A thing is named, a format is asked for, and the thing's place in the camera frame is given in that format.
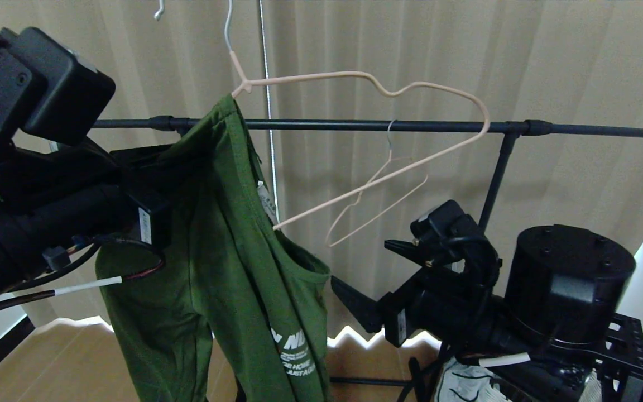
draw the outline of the hanger hook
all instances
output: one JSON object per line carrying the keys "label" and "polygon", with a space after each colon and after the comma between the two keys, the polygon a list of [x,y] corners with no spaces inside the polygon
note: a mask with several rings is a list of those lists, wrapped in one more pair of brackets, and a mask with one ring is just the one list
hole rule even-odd
{"label": "hanger hook", "polygon": [[156,21],[160,21],[160,17],[163,16],[163,13],[165,12],[165,0],[158,0],[158,11],[155,11],[155,17]]}

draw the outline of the curtain fold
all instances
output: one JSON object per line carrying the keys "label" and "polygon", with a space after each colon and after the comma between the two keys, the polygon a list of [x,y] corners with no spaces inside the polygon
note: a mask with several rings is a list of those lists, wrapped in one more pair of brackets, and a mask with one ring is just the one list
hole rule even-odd
{"label": "curtain fold", "polygon": [[[493,121],[643,127],[643,2],[261,2],[270,76],[360,70],[395,90],[426,80],[483,99]],[[226,2],[168,0],[161,21],[156,2],[126,0],[0,0],[0,28],[38,26],[76,49],[117,83],[103,118],[158,114],[202,117],[239,84],[222,28]],[[249,78],[263,76],[260,3],[236,0],[232,44]],[[247,118],[266,117],[263,88],[239,97]],[[275,118],[478,120],[466,99],[428,89],[387,99],[372,84],[334,79],[271,87]],[[174,133],[92,130],[112,150],[171,143]],[[390,170],[466,139],[461,133],[391,133]],[[363,185],[388,155],[383,132],[274,132],[281,217],[301,213]],[[271,181],[270,135],[253,140]],[[360,226],[420,183],[420,190],[377,222],[329,249],[324,237],[347,202],[284,228],[319,255],[332,273],[373,298],[395,290],[417,267],[383,249],[383,240],[411,237],[409,223],[447,199],[476,220],[502,135],[365,191],[332,239]],[[16,143],[48,152],[43,140]],[[546,135],[515,146],[488,227],[506,260],[507,282],[516,236],[538,224],[572,224],[599,232],[635,252],[643,241],[643,140]],[[91,265],[60,285],[91,280]],[[28,307],[39,323],[66,316],[104,315],[97,291]],[[331,292],[329,334],[360,327]]]}

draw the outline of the green pants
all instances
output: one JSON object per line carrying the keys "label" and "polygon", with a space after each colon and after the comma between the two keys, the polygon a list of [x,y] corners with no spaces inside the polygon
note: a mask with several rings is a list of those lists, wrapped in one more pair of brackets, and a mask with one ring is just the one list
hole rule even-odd
{"label": "green pants", "polygon": [[[329,268],[272,230],[257,192],[260,163],[232,97],[160,158],[200,157],[209,163],[168,194],[166,267],[102,291],[138,395],[205,400],[214,333],[250,402],[329,400]],[[97,275],[154,262],[145,251],[107,245]]]}

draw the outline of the wooden floor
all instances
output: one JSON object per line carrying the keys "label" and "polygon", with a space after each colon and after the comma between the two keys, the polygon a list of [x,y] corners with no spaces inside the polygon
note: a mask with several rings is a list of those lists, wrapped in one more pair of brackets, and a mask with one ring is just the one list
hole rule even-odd
{"label": "wooden floor", "polygon": [[[435,356],[426,343],[397,349],[380,340],[365,349],[352,338],[330,348],[332,376],[409,379],[408,359],[425,366]],[[333,385],[337,401],[395,401],[399,387]],[[233,401],[234,374],[222,351],[212,351],[207,397]],[[115,335],[102,323],[60,320],[37,329],[0,364],[0,402],[138,400]],[[409,395],[408,401],[415,400]]]}

